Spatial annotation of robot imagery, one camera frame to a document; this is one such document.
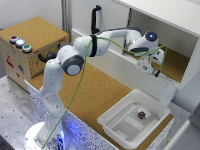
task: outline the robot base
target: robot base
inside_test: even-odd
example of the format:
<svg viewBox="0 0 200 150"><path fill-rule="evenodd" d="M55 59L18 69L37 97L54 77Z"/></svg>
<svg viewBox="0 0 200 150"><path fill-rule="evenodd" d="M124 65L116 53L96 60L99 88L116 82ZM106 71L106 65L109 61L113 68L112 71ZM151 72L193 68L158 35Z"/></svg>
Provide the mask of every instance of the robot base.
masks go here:
<svg viewBox="0 0 200 150"><path fill-rule="evenodd" d="M24 137L25 150L41 150L41 147L39 147L36 144L35 137L37 136L37 133L40 131L43 125L44 125L44 122L35 124L26 132L25 137Z"/></svg>

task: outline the cable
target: cable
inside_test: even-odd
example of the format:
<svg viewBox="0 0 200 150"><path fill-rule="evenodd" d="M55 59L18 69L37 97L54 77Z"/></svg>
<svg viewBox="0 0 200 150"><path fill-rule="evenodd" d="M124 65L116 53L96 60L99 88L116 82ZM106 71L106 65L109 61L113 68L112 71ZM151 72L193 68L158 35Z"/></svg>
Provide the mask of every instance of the cable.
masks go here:
<svg viewBox="0 0 200 150"><path fill-rule="evenodd" d="M108 41L110 41L110 42L116 44L116 45L119 46L120 48L122 48L124 51L126 51L126 52L128 52L128 53L131 53L131 54L144 54L144 55L145 55L145 54L149 54L149 53L152 53L152 52L154 52L154 51L157 51L158 49L161 49L161 48L163 48L163 47L166 47L165 55L166 55L166 53L167 53L167 46L166 46L166 45L162 45L162 46L160 46L160 47L158 47L158 48L156 48L156 49L154 49L154 50L152 50L152 51L149 51L149 52L135 53L135 52L130 52L130 51L128 51L127 49L123 48L122 46L120 46L119 44L117 44L116 42L114 42L114 41L112 41L112 40L110 40L110 39L107 39L107 38L104 38L104 37L97 37L97 39L108 40ZM67 110L64 112L64 114L62 115L62 117L60 118L60 120L58 121L58 123L56 124L56 126L54 127L54 129L52 130L51 134L49 135L48 139L46 140L46 142L45 142L44 145L42 146L41 150L45 147L45 145L46 145L47 142L49 141L51 135L53 134L53 132L55 131L55 129L57 128L57 126L60 124L60 122L62 121L62 119L64 118L64 116L68 113L68 111L69 111L69 109L70 109L70 107L71 107L71 105L72 105L72 103L73 103L73 101L74 101L74 99L75 99L75 97L76 97L76 94L77 94L77 92L78 92L78 90L79 90L79 87L80 87L80 85L81 85L81 82L82 82L82 80L83 80L83 75L84 75L84 73L85 73L85 65L86 65L86 60L87 60L87 53L88 53L88 49L89 49L89 47L90 47L91 42L92 42L92 40L91 40L91 41L88 43L88 45L87 45L86 55L85 55L85 61L84 61L84 66L83 66L83 72L82 72L82 75L81 75L81 79L80 79L80 81L79 81L79 84L78 84L78 86L77 86L77 88L76 88L76 91L75 91L75 93L74 93L74 96L73 96L73 98L72 98L72 100L71 100L69 106L67 107ZM163 63L164 63L165 55L164 55L164 58L163 58L163 61L162 61L162 64L161 64L159 70L162 69L162 65L163 65Z"/></svg>

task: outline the cork board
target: cork board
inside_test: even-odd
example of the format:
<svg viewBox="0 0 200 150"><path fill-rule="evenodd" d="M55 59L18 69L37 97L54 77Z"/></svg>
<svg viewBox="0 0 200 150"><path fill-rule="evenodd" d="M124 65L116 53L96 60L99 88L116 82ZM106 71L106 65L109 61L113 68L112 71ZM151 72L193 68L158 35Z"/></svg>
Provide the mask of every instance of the cork board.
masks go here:
<svg viewBox="0 0 200 150"><path fill-rule="evenodd" d="M64 75L63 88L59 95L66 108L73 97L80 77L81 73L73 77ZM31 79L29 83L39 90L43 84L43 74ZM83 81L70 111L120 150L123 150L105 134L103 127L97 122L97 118L129 92L131 89L87 63ZM148 148L172 119L173 116L170 114L136 150Z"/></svg>
<svg viewBox="0 0 200 150"><path fill-rule="evenodd" d="M0 37L8 43L12 35L24 39L26 44L32 46L33 51L68 36L66 32L40 17L32 18L0 31Z"/></svg>
<svg viewBox="0 0 200 150"><path fill-rule="evenodd" d="M127 54L136 59L140 58L129 53ZM168 48L161 73L181 83L189 61L190 58ZM157 70L160 68L160 66L154 62L152 63L152 66Z"/></svg>

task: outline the white robotic arm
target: white robotic arm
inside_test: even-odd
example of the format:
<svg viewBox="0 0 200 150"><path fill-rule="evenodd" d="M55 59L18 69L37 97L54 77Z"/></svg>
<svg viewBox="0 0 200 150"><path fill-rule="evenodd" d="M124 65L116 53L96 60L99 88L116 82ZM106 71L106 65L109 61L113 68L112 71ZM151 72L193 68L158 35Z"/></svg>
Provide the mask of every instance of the white robotic arm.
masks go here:
<svg viewBox="0 0 200 150"><path fill-rule="evenodd" d="M158 47L158 37L154 32L147 32L141 36L139 28L122 28L102 32L97 37L107 39L124 37L129 51L140 53L135 54L141 56L144 52L149 52ZM42 147L52 130L65 112L64 105L59 98L58 92L62 89L64 72L70 76L77 75L84 64L88 43L91 41L91 36L79 37L74 41L74 46L65 45L60 48L55 59L51 59L46 63L44 70L44 83L40 89L41 99L46 108L45 124L37 134L37 145ZM105 39L96 39L96 49L93 48L95 43L91 43L87 52L87 56L104 55L110 46L110 41ZM164 52L157 50L146 55L155 62L162 62ZM56 139L63 130L60 124L51 138Z"/></svg>

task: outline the cardboard box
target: cardboard box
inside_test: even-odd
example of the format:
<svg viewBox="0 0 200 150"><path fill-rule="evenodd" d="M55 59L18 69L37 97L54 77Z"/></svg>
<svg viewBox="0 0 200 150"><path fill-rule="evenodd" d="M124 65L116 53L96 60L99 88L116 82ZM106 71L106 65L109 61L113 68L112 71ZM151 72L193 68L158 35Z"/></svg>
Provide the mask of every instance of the cardboard box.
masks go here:
<svg viewBox="0 0 200 150"><path fill-rule="evenodd" d="M9 38L16 35L32 46L31 53L10 44ZM7 75L28 91L27 81L44 71L45 63L38 54L47 57L57 52L59 44L68 43L69 35L40 17L36 17L0 31L0 50Z"/></svg>

